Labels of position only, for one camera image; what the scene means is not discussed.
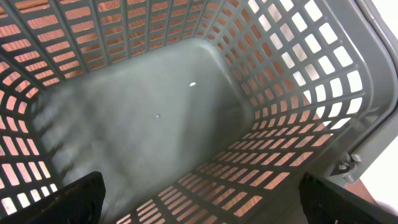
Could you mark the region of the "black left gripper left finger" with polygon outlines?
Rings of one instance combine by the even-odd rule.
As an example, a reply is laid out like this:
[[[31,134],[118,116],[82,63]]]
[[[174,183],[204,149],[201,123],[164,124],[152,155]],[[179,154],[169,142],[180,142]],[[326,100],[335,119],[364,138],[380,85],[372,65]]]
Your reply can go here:
[[[106,194],[102,173],[91,172],[1,219],[1,224],[97,224]]]

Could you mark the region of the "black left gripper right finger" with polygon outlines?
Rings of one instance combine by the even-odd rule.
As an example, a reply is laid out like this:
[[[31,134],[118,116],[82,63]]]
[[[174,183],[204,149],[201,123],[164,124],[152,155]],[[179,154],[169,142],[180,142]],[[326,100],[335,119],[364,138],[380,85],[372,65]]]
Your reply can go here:
[[[397,216],[308,172],[304,173],[298,189],[309,223],[397,224]]]

